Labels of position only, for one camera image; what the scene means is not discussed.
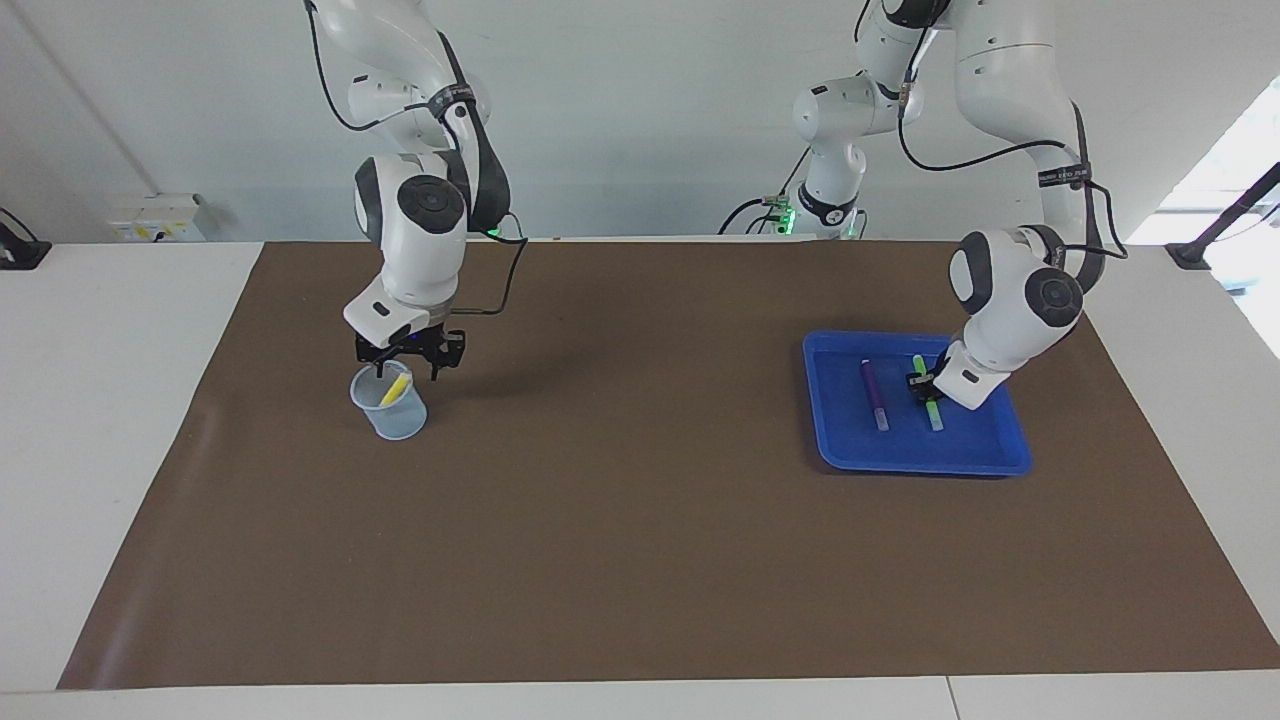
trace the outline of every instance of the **white table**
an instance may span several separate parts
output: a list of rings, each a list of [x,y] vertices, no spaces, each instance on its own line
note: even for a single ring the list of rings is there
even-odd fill
[[[1280,671],[52,693],[260,250],[63,246],[0,274],[0,717],[1280,717]],[[1158,249],[1088,304],[1280,637],[1280,361]]]

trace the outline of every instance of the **clear measuring cup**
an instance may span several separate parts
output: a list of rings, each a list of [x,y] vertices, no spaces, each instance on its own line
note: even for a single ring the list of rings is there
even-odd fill
[[[383,397],[402,374],[410,375],[408,387],[384,407]],[[426,425],[426,405],[413,387],[413,372],[403,363],[388,360],[383,364],[380,378],[372,365],[361,369],[351,380],[351,401],[365,411],[374,432],[383,439],[408,439]]]

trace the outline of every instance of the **marker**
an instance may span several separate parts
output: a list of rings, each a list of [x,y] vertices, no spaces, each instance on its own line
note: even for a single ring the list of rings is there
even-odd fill
[[[922,375],[929,374],[929,366],[924,364],[924,357],[923,356],[916,355],[915,357],[911,359],[911,361],[915,363],[915,372],[916,373],[919,373]],[[924,404],[924,407],[925,407],[925,410],[929,411],[929,425],[933,428],[933,432],[941,433],[942,432],[942,410],[938,410],[938,401],[937,400],[931,400],[931,401],[928,401],[928,402]]]
[[[408,384],[413,382],[413,375],[408,373],[401,373],[401,377],[396,378],[392,387],[387,389],[387,395],[383,396],[383,401],[378,404],[379,407],[387,407],[401,398],[404,391],[408,389]]]
[[[879,383],[876,382],[876,369],[870,360],[863,360],[863,383],[867,384],[867,398],[872,401],[872,410],[876,411],[876,427],[879,432],[888,432],[888,413],[884,410],[884,400],[879,393]]]

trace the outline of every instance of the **electrical outlet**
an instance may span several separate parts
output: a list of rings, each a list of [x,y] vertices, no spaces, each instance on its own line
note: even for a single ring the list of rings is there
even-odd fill
[[[205,242],[207,213],[195,195],[113,199],[108,217],[120,242]]]

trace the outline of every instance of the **brown mat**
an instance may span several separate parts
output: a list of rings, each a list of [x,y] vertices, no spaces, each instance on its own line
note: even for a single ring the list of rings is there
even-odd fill
[[[1011,382],[1032,475],[822,464],[801,340],[955,331],[950,252],[535,246],[390,445],[339,315],[375,250],[271,245],[60,687],[1280,667],[1087,324]]]

